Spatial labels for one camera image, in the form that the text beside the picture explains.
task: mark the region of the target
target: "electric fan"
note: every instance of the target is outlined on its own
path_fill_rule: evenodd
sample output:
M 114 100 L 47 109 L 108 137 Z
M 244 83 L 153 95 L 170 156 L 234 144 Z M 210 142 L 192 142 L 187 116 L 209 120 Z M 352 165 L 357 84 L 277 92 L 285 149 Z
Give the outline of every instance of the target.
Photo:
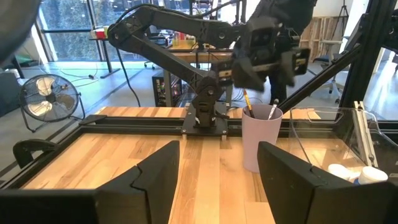
M 85 118 L 80 93 L 77 92 L 70 81 L 58 75 L 37 75 L 29 79 L 21 88 L 19 101 L 26 128 L 33 133 L 46 123 L 71 117 Z M 72 116 L 79 102 L 83 111 L 82 118 Z M 30 128 L 25 113 L 44 123 L 35 129 Z

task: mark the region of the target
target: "power cord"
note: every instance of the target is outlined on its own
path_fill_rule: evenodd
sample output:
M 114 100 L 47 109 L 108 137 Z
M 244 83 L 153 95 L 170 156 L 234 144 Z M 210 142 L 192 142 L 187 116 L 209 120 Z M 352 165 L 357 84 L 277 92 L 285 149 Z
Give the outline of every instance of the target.
M 116 52 L 118 53 L 118 57 L 121 58 L 119 49 L 116 48 Z M 138 98 L 138 96 L 137 96 L 137 93 L 132 89 L 132 87 L 131 87 L 131 85 L 130 85 L 130 79 L 129 79 L 129 77 L 127 76 L 126 68 L 124 68 L 124 64 L 123 64 L 123 63 L 121 63 L 121 65 L 122 65 L 122 68 L 123 68 L 124 76 L 126 77 L 127 85 L 129 86 L 130 90 L 132 91 L 132 93 L 133 93 L 134 96 L 136 97 L 137 102 L 138 102 L 138 107 L 141 107 L 141 103 L 139 102 L 139 98 Z

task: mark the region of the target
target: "pencil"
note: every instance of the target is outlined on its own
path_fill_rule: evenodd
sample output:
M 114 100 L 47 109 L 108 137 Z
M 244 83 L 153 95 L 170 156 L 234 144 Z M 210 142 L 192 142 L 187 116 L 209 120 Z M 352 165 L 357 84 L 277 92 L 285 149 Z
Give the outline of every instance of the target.
M 250 104 L 250 100 L 249 100 L 249 97 L 248 97 L 248 93 L 246 92 L 245 89 L 243 89 L 243 95 L 244 95 L 244 98 L 246 100 L 246 104 L 248 105 L 250 117 L 254 118 L 254 113 L 253 113 L 253 110 L 251 108 L 251 104 Z

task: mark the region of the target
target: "fan stand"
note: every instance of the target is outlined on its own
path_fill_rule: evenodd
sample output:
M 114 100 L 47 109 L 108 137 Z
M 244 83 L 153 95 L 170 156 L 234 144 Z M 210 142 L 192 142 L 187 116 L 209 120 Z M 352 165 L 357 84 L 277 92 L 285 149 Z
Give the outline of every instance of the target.
M 81 93 L 79 93 L 78 95 L 79 95 L 80 108 L 81 108 L 81 111 L 83 112 L 83 117 L 82 117 L 82 118 L 78 118 L 78 117 L 76 117 L 76 116 L 69 116 L 69 117 L 67 117 L 67 118 L 75 118 L 75 119 L 77 119 L 77 120 L 83 120 L 83 119 L 86 118 L 85 108 L 84 108 L 84 106 L 83 106 L 83 102 L 81 101 L 81 97 L 80 97 L 80 96 L 81 96 Z M 44 123 L 42 123 L 41 125 L 39 125 L 38 127 L 32 129 L 32 128 L 29 126 L 28 122 L 27 122 L 24 109 L 22 109 L 21 106 L 20 106 L 19 108 L 21 109 L 22 117 L 24 118 L 24 122 L 25 122 L 26 128 L 27 128 L 29 131 L 32 131 L 32 133 L 35 133 L 37 130 L 39 130 L 40 128 L 43 128 L 46 124 L 49 123 L 49 122 L 44 122 Z

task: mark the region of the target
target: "gray floor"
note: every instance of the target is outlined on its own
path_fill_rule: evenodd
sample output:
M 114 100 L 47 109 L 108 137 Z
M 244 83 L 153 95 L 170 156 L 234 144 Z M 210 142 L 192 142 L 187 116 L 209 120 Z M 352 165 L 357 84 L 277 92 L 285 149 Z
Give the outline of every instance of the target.
M 113 67 L 118 68 L 119 64 L 114 62 Z M 161 69 L 143 69 L 143 62 L 128 62 L 126 63 L 126 68 L 127 73 L 131 78 L 131 85 L 137 92 L 141 101 L 141 106 L 154 106 L 155 103 L 151 76 L 155 75 L 157 72 L 162 72 Z M 395 87 L 395 82 L 398 81 L 396 81 L 397 78 L 396 75 L 394 75 L 394 69 L 392 68 L 395 68 L 395 64 L 391 64 L 390 62 L 382 64 L 379 71 L 374 74 L 371 80 L 371 84 L 369 86 L 371 91 L 369 91 L 366 95 L 366 107 L 369 108 L 369 111 L 377 114 L 378 118 L 398 119 L 398 115 L 394 116 L 394 114 L 387 113 L 387 111 L 394 111 L 398 107 L 398 101 L 396 100 L 396 98 L 398 98 L 398 90 Z M 309 69 L 315 73 L 318 73 L 322 70 L 318 64 L 311 64 Z M 83 77 L 87 77 L 89 74 L 96 74 L 96 76 L 99 77 L 100 75 L 104 75 L 108 72 L 105 63 L 93 62 L 50 63 L 46 66 L 45 71 L 61 75 L 70 81 L 74 81 L 79 78 L 66 75 L 65 73 Z M 24 69 L 26 78 L 43 74 L 43 72 L 44 71 L 39 69 L 39 67 Z M 288 89 L 288 95 L 293 94 L 313 77 L 314 76 L 311 73 L 296 77 L 296 86 L 294 88 Z M 340 72 L 336 77 L 336 81 L 344 85 L 346 77 L 347 72 Z M 75 86 L 80 86 L 91 82 L 92 80 L 78 80 L 74 81 L 73 84 Z M 271 98 L 269 93 L 269 81 L 265 83 L 265 87 L 265 93 L 257 93 L 255 91 L 249 92 L 251 98 L 256 98 L 252 99 L 253 103 L 269 102 Z M 126 85 L 126 79 L 122 70 L 108 78 L 99 79 L 97 82 L 78 87 L 77 89 L 82 93 L 83 104 L 85 109 L 88 111 L 88 114 L 95 113 L 95 111 L 98 111 L 103 106 L 137 106 L 134 95 Z M 319 89 L 314 91 L 311 96 L 299 103 L 298 106 L 336 106 L 337 104 L 335 103 L 335 100 L 337 97 L 338 96 L 336 93 L 329 94 L 328 89 Z M 233 98 L 237 99 L 233 102 L 233 106 L 245 105 L 243 98 L 240 98 L 239 90 L 234 90 Z M 78 109 L 76 115 L 81 115 L 80 109 Z M 3 168 L 15 161 L 14 156 L 12 155 L 12 147 L 16 142 L 32 138 L 45 139 L 68 122 L 70 122 L 70 120 L 51 123 L 44 126 L 36 133 L 31 133 L 25 128 L 21 112 L 19 110 L 12 111 L 0 118 L 0 141 L 2 142 L 2 148 L 0 148 L 0 170 L 3 170 Z M 40 122 L 34 121 L 30 118 L 29 123 L 32 126 L 40 124 Z M 53 139 L 53 141 L 56 141 L 62 137 L 75 126 L 76 123 Z M 17 171 L 18 168 L 14 168 L 8 174 L 0 177 L 0 180 L 7 180 Z

